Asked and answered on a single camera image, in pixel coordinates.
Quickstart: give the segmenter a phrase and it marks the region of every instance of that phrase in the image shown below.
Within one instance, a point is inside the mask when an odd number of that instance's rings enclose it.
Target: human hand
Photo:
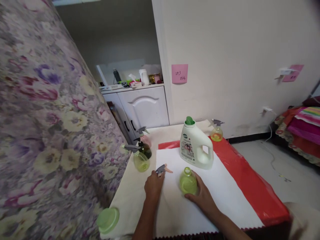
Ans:
[[[161,194],[161,189],[163,186],[165,172],[161,173],[158,177],[156,171],[152,171],[151,175],[147,178],[144,185],[144,190],[146,192],[146,199],[148,201],[157,202]]]
[[[207,216],[207,218],[212,218],[218,216],[220,211],[214,202],[207,186],[202,181],[201,177],[194,171],[192,171],[197,179],[197,185],[200,189],[199,195],[195,196],[193,194],[185,194],[184,197],[191,202],[195,203],[200,210]]]

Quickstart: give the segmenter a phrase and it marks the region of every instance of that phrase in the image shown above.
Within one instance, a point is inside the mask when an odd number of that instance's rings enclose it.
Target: green spray bottle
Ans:
[[[148,159],[150,159],[152,156],[152,152],[149,145],[141,142],[140,138],[136,138],[134,141],[138,141],[138,146],[140,147],[139,152],[142,152]]]
[[[150,166],[150,160],[142,152],[139,152],[140,147],[134,145],[122,145],[128,151],[133,152],[133,163],[139,172],[145,172]]]

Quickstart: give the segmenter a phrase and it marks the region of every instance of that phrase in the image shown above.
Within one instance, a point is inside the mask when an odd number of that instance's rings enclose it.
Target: red plastic sheet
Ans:
[[[266,227],[290,220],[287,208],[270,184],[250,167],[246,159],[227,140],[212,141],[212,144],[215,153]],[[159,149],[177,147],[180,147],[180,141],[159,144]]]

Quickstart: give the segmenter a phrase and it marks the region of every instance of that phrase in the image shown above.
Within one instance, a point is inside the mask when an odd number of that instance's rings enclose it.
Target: tiled floor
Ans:
[[[282,202],[297,202],[320,210],[320,167],[263,140],[233,144],[251,167],[272,187]]]

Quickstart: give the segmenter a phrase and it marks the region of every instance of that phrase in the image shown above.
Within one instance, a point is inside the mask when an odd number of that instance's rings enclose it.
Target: bottle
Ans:
[[[134,141],[138,141],[138,146],[140,147],[139,152],[142,152],[148,159],[151,158],[152,152],[148,144],[141,142],[140,138],[136,138]]]
[[[146,126],[142,127],[142,128],[139,128],[137,130],[137,132],[140,134],[140,139],[142,142],[144,142],[145,144],[148,144],[149,147],[151,147],[151,141],[150,141],[150,138],[147,136],[147,135],[144,135],[143,132],[146,132],[148,134],[150,134],[147,130],[146,130]]]
[[[141,83],[143,86],[147,86],[150,85],[150,80],[147,74],[147,70],[145,69],[140,69],[139,70],[139,74],[140,74],[140,79],[141,79]]]
[[[145,172],[150,166],[150,160],[143,153],[139,152],[140,147],[134,145],[122,145],[128,151],[133,152],[133,163],[139,172]]]
[[[179,182],[183,194],[191,193],[195,195],[197,193],[197,179],[189,167],[182,171]]]
[[[203,146],[208,147],[208,153],[203,150]],[[196,122],[190,116],[184,122],[181,133],[180,157],[198,168],[212,168],[212,141],[196,126]]]
[[[120,78],[120,75],[119,75],[118,71],[115,68],[113,69],[113,75],[114,75],[117,83],[120,84],[121,78]]]
[[[210,133],[210,138],[213,141],[220,142],[223,139],[223,132],[221,129],[221,124],[224,122],[221,122],[217,119],[211,119],[211,121],[212,121],[212,123],[209,125],[209,127],[213,126],[213,130]]]

